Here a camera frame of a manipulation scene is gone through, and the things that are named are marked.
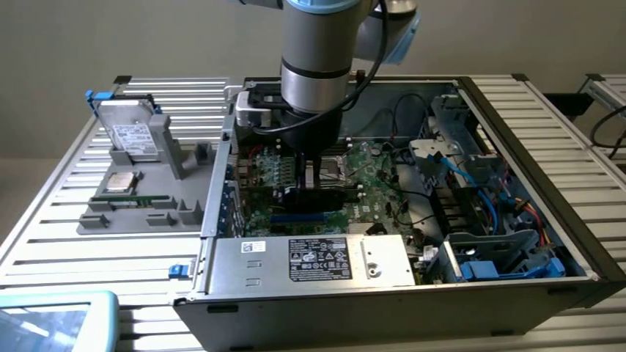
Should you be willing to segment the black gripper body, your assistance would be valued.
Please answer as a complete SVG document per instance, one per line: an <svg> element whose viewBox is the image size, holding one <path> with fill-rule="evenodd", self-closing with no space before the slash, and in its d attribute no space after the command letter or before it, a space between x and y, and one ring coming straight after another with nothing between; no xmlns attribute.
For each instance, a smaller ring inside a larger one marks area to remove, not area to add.
<svg viewBox="0 0 626 352"><path fill-rule="evenodd" d="M314 114L294 110L275 110L273 127L287 127L305 121ZM287 146L302 155L319 155L338 141L343 113L330 114L325 120L318 120L305 127L278 133Z"/></svg>

